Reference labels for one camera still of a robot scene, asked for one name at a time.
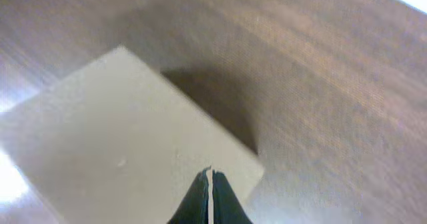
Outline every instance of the wood grain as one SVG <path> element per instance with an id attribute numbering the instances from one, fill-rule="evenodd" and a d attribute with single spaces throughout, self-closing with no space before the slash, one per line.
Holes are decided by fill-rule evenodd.
<path id="1" fill-rule="evenodd" d="M 0 36 L 4 109 L 120 43 L 163 71 L 266 166 L 255 223 L 427 221 L 427 15 L 396 0 L 0 0 Z"/>

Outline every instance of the beige square board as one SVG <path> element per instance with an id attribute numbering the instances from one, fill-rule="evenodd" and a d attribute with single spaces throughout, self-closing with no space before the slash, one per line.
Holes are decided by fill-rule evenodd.
<path id="1" fill-rule="evenodd" d="M 241 202 L 264 172 L 124 47 L 2 115 L 0 146 L 64 223 L 166 223 L 204 167 Z"/>

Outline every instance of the brown wooden surface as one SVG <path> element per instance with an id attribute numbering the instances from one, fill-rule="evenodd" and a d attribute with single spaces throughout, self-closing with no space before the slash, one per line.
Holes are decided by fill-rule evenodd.
<path id="1" fill-rule="evenodd" d="M 395 0 L 0 0 L 0 37 L 3 108 L 120 43 L 162 71 L 266 166 L 255 223 L 427 222 L 427 15 Z"/>

